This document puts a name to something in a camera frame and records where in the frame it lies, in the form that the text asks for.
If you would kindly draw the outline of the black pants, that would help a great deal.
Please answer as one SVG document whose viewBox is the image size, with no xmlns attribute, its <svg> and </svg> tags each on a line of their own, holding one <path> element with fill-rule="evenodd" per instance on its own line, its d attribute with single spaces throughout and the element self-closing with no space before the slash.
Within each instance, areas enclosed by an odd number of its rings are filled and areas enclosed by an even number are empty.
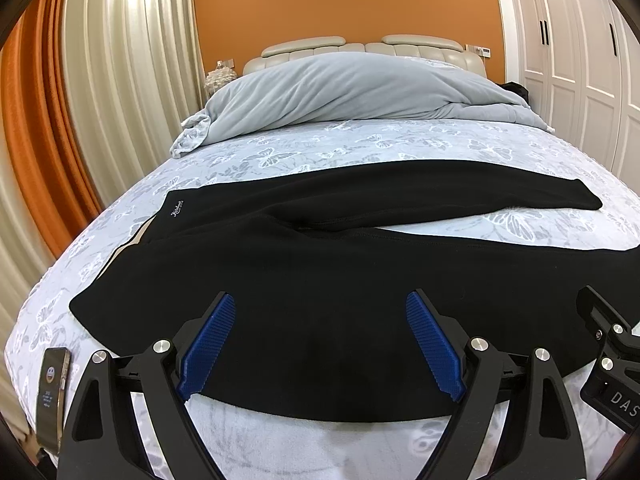
<svg viewBox="0 0 640 480">
<path fill-rule="evenodd" d="M 209 398 L 322 422 L 445 416 L 406 319 L 422 289 L 501 350 L 548 349 L 562 374 L 594 347 L 576 311 L 592 286 L 639 319 L 639 253 L 414 235 L 406 224 L 506 208 L 597 210 L 582 181 L 463 160 L 334 168 L 168 193 L 137 244 L 70 302 L 97 341 L 130 356 L 176 336 L 228 292 L 230 335 Z"/>
</svg>

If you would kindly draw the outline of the dark smartphone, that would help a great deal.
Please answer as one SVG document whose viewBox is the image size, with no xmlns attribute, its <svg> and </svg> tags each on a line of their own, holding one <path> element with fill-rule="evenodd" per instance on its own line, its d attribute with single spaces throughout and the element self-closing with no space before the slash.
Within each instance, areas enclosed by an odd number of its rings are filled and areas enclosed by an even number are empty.
<svg viewBox="0 0 640 480">
<path fill-rule="evenodd" d="M 55 456 L 62 443 L 69 371 L 70 350 L 47 348 L 43 353 L 38 384 L 36 435 L 40 446 Z"/>
</svg>

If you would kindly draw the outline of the butterfly print bed sheet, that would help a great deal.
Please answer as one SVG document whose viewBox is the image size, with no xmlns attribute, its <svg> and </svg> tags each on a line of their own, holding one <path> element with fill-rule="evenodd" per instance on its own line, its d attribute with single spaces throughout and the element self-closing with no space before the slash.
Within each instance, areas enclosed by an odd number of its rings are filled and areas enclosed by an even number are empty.
<svg viewBox="0 0 640 480">
<path fill-rule="evenodd" d="M 70 381 L 96 351 L 68 305 L 177 188 L 408 159 L 469 159 L 578 179 L 597 211 L 507 210 L 427 223 L 425 235 L 512 244 L 624 250 L 639 243 L 638 195 L 589 156 L 541 130 L 498 122 L 334 122 L 240 136 L 171 159 L 127 184 L 64 254 L 44 264 L 24 293 L 4 342 L 6 371 L 27 420 L 36 412 L 43 351 L 72 352 Z M 443 418 L 383 425 L 326 424 L 258 415 L 206 398 L 188 405 L 230 479 L 412 479 L 434 450 Z"/>
</svg>

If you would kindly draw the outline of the orange curtain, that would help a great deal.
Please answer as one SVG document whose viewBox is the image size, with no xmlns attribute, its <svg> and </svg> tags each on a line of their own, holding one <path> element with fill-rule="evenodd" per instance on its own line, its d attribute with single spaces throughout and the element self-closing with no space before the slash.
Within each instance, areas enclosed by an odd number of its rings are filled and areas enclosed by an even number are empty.
<svg viewBox="0 0 640 480">
<path fill-rule="evenodd" d="M 55 257 L 103 210 L 80 154 L 62 61 L 64 0 L 32 0 L 2 49 L 1 105 L 18 187 Z"/>
</svg>

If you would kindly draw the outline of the white wardrobe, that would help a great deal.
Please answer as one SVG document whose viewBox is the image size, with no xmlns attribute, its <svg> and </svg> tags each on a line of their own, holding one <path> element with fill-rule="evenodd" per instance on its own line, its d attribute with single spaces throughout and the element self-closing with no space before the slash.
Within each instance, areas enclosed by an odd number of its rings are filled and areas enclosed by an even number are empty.
<svg viewBox="0 0 640 480">
<path fill-rule="evenodd" d="M 557 136 L 639 186 L 639 41 L 613 0 L 512 0 L 529 103 Z"/>
</svg>

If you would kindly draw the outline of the cream leather headboard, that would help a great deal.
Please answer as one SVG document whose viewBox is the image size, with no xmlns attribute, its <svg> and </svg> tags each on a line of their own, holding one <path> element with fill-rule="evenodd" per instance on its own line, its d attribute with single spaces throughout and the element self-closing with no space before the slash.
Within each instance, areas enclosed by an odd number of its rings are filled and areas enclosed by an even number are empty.
<svg viewBox="0 0 640 480">
<path fill-rule="evenodd" d="M 358 44 L 347 42 L 341 36 L 312 37 L 275 44 L 266 47 L 259 58 L 252 58 L 243 68 L 243 75 L 258 72 L 271 66 L 332 52 L 367 52 L 425 58 L 445 62 L 487 77 L 485 64 L 477 53 L 465 50 L 457 41 L 422 35 L 387 35 L 378 42 Z"/>
</svg>

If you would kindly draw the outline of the white bedside ornament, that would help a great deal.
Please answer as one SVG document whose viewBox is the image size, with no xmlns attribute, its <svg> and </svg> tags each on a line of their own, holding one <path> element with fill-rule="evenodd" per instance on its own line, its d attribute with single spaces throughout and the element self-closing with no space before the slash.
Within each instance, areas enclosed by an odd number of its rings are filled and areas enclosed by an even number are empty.
<svg viewBox="0 0 640 480">
<path fill-rule="evenodd" d="M 219 60 L 216 68 L 208 72 L 205 77 L 205 91 L 208 96 L 212 96 L 236 78 L 238 78 L 238 74 L 235 73 L 234 62 L 232 60 Z"/>
</svg>

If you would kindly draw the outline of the grey duvet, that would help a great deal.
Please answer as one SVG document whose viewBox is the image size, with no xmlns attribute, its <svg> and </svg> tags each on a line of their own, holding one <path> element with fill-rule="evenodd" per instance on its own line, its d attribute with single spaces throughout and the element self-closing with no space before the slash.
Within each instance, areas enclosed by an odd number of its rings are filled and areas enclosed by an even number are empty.
<svg viewBox="0 0 640 480">
<path fill-rule="evenodd" d="M 306 122 L 460 119 L 549 130 L 517 94 L 458 66 L 387 54 L 332 52 L 229 82 L 186 118 L 169 154 Z"/>
</svg>

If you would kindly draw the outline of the cream curtain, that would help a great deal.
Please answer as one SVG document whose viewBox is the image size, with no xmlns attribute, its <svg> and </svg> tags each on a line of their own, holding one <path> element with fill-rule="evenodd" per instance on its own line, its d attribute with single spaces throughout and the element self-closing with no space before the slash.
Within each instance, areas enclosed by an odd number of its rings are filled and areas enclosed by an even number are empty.
<svg viewBox="0 0 640 480">
<path fill-rule="evenodd" d="M 193 0 L 64 0 L 62 61 L 80 154 L 103 212 L 127 184 L 168 159 L 183 119 L 204 103 Z M 60 257 L 44 244 L 18 187 L 1 105 L 3 336 L 42 266 Z"/>
</svg>

